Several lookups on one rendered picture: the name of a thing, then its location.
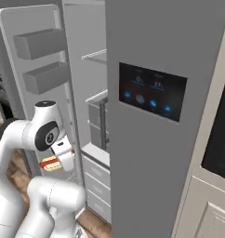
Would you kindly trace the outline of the clear freezer bin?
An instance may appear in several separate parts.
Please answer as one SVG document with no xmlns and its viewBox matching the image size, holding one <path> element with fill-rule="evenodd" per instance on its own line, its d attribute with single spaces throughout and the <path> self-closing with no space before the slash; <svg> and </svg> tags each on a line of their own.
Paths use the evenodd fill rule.
<svg viewBox="0 0 225 238">
<path fill-rule="evenodd" d="M 104 151 L 109 150 L 108 90 L 86 100 L 91 143 Z"/>
</svg>

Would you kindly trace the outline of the grey freezer door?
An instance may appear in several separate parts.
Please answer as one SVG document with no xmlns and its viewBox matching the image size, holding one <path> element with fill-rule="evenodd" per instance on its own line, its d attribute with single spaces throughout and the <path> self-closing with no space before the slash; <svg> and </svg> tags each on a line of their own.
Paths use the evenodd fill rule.
<svg viewBox="0 0 225 238">
<path fill-rule="evenodd" d="M 46 29 L 62 29 L 65 32 L 65 49 L 39 59 L 20 59 L 17 55 L 13 36 Z M 71 78 L 68 82 L 41 95 L 28 92 L 22 75 L 57 61 L 69 64 Z M 30 120 L 33 118 L 34 104 L 36 102 L 42 100 L 56 101 L 60 107 L 63 126 L 74 149 L 73 170 L 57 169 L 52 172 L 47 172 L 39 166 L 43 159 L 52 155 L 51 150 L 44 152 L 24 151 L 23 156 L 30 175 L 49 175 L 82 185 L 84 181 L 73 99 L 73 75 L 63 18 L 62 0 L 0 0 L 0 75 L 13 116 L 16 118 Z"/>
</svg>

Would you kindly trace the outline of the hot dog in bun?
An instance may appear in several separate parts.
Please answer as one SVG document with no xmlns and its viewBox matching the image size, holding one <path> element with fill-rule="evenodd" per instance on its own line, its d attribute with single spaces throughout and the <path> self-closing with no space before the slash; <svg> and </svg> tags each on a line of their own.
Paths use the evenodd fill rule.
<svg viewBox="0 0 225 238">
<path fill-rule="evenodd" d="M 54 171 L 54 170 L 57 170 L 57 169 L 61 169 L 62 165 L 61 165 L 61 163 L 58 159 L 58 155 L 63 154 L 63 153 L 64 152 L 57 153 L 54 156 L 43 159 L 42 162 L 39 164 L 39 166 L 41 168 L 45 169 L 46 171 Z"/>
</svg>

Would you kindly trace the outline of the grey fridge door with screen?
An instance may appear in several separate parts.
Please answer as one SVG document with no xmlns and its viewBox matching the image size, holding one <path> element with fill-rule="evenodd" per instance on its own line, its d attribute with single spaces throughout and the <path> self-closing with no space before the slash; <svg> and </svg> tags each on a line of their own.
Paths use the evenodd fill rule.
<svg viewBox="0 0 225 238">
<path fill-rule="evenodd" d="M 106 1 L 112 238 L 172 236 L 221 6 Z"/>
</svg>

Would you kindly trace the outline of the grey door bin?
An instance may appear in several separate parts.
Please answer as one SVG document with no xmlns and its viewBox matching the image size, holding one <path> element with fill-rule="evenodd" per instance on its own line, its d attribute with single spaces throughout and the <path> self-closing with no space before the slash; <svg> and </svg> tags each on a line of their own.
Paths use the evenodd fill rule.
<svg viewBox="0 0 225 238">
<path fill-rule="evenodd" d="M 65 32 L 62 29 L 46 29 L 13 36 L 17 55 L 23 60 L 35 60 L 65 49 Z"/>
<path fill-rule="evenodd" d="M 24 73 L 26 90 L 41 95 L 57 86 L 68 82 L 71 78 L 70 66 L 66 62 L 54 62 Z"/>
</svg>

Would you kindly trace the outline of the grey freezer drawer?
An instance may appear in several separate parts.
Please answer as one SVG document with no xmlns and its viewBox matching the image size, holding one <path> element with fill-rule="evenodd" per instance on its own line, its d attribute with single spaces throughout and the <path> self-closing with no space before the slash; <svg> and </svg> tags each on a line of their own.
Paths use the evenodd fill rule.
<svg viewBox="0 0 225 238">
<path fill-rule="evenodd" d="M 102 201 L 97 195 L 91 191 L 86 191 L 87 193 L 87 205 L 95 213 L 101 216 L 108 223 L 112 223 L 112 213 L 111 207 Z"/>
<path fill-rule="evenodd" d="M 111 187 L 110 171 L 99 163 L 96 163 L 95 161 L 84 156 L 83 170 L 85 174 L 90 175 L 105 186 Z"/>
<path fill-rule="evenodd" d="M 111 190 L 87 173 L 85 173 L 85 185 L 88 190 L 96 194 L 101 200 L 108 205 L 111 204 Z"/>
</svg>

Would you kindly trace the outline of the black object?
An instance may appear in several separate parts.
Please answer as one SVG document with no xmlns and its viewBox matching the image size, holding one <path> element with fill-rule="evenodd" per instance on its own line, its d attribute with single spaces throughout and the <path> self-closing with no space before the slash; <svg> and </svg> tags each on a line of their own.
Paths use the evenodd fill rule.
<svg viewBox="0 0 225 238">
<path fill-rule="evenodd" d="M 0 112 L 3 119 L 9 119 L 13 117 L 13 113 L 8 101 L 7 92 L 4 88 L 4 83 L 0 75 Z"/>
</svg>

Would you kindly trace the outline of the grey freezer compartment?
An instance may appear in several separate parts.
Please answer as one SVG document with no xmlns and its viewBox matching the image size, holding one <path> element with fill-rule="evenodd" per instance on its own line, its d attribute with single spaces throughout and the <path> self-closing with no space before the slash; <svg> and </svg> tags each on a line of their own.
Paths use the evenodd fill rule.
<svg viewBox="0 0 225 238">
<path fill-rule="evenodd" d="M 110 153 L 91 143 L 86 100 L 107 90 L 107 63 L 82 60 L 84 55 L 106 49 L 104 0 L 64 0 L 64 21 L 73 75 L 74 105 L 82 157 L 110 171 Z"/>
</svg>

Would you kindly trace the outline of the beige oven cabinet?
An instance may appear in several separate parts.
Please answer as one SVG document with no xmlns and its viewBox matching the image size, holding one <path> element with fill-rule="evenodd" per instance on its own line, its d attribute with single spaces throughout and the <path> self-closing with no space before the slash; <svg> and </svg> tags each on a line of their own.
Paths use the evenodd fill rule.
<svg viewBox="0 0 225 238">
<path fill-rule="evenodd" d="M 225 86 L 225 6 L 218 11 L 216 30 L 207 38 L 213 44 L 203 54 L 191 161 L 171 238 L 225 238 L 225 178 L 201 167 Z"/>
</svg>

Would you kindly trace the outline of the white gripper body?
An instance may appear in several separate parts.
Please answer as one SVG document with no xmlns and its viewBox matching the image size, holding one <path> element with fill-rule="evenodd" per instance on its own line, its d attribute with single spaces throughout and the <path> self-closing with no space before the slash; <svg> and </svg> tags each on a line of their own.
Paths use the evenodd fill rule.
<svg viewBox="0 0 225 238">
<path fill-rule="evenodd" d="M 74 168 L 74 152 L 69 150 L 63 154 L 58 155 L 58 159 L 65 171 L 71 171 Z"/>
</svg>

